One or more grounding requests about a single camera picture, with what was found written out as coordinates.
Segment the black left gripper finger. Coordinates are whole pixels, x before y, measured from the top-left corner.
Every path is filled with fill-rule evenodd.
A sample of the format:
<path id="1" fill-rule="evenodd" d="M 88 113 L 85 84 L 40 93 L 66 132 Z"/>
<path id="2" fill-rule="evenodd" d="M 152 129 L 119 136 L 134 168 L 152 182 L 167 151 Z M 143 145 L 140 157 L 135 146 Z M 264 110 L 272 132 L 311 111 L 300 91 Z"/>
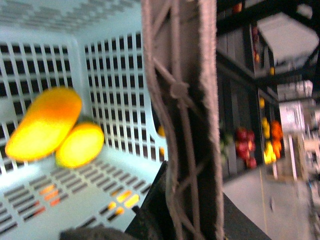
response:
<path id="1" fill-rule="evenodd" d="M 136 240 L 137 238 L 112 227 L 69 228 L 59 234 L 60 240 Z"/>

